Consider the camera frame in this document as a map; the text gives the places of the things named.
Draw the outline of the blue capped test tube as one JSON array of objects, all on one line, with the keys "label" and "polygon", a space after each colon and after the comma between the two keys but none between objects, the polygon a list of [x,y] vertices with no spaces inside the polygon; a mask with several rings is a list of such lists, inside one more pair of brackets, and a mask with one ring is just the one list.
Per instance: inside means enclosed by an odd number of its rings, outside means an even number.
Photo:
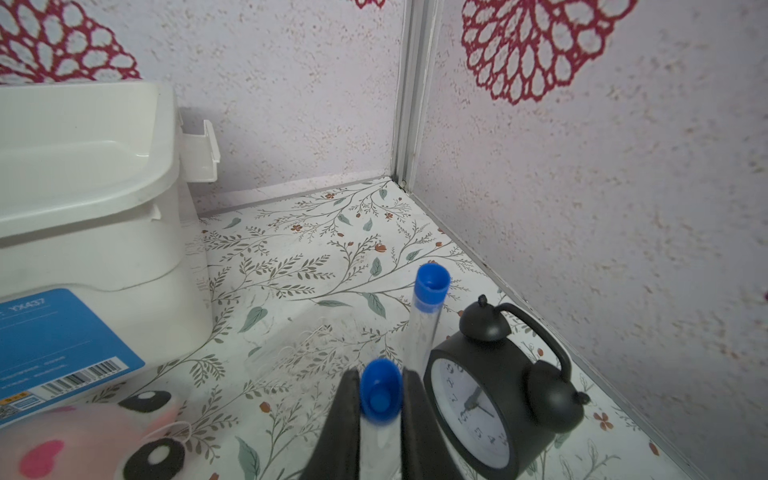
[{"label": "blue capped test tube", "polygon": [[379,358],[363,370],[360,380],[360,478],[393,479],[400,468],[401,370]]},{"label": "blue capped test tube", "polygon": [[417,271],[410,316],[404,329],[403,363],[419,375],[426,371],[450,284],[448,270],[437,263],[426,263]]}]

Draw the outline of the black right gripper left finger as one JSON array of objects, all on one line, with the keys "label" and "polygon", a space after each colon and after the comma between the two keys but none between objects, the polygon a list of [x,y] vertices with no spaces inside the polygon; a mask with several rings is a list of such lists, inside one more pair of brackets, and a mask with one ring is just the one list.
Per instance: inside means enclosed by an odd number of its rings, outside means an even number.
[{"label": "black right gripper left finger", "polygon": [[300,479],[358,480],[360,477],[360,374],[341,376],[318,442]]}]

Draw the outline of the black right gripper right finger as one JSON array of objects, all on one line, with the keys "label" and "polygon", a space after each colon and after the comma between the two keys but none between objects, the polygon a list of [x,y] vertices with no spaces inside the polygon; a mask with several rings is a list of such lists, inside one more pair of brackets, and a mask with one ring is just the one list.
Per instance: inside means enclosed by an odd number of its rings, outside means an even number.
[{"label": "black right gripper right finger", "polygon": [[410,480],[462,480],[418,373],[402,372],[401,473]]}]

